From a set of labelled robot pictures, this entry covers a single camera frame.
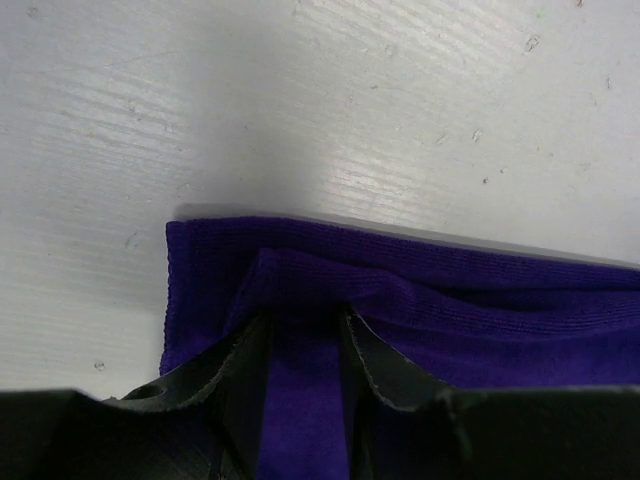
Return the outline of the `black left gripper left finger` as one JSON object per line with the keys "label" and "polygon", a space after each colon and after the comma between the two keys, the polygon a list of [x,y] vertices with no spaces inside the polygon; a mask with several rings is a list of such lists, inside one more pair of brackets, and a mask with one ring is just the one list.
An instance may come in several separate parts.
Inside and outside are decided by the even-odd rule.
{"label": "black left gripper left finger", "polygon": [[257,315],[121,399],[2,392],[2,478],[256,478],[272,336]]}

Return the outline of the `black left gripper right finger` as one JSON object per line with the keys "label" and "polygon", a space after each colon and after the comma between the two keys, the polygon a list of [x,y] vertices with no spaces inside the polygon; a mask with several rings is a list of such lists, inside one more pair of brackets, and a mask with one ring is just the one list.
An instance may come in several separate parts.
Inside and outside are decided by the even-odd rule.
{"label": "black left gripper right finger", "polygon": [[635,385],[459,389],[339,316],[353,479],[635,479]]}

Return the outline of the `purple towel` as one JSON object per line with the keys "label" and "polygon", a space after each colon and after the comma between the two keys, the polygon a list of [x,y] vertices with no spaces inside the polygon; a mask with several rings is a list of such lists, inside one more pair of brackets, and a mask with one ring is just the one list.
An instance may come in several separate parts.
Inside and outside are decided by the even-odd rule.
{"label": "purple towel", "polygon": [[262,479],[348,475],[335,325],[345,305],[455,386],[639,380],[635,270],[279,218],[173,221],[166,240],[162,372],[257,310],[273,315]]}

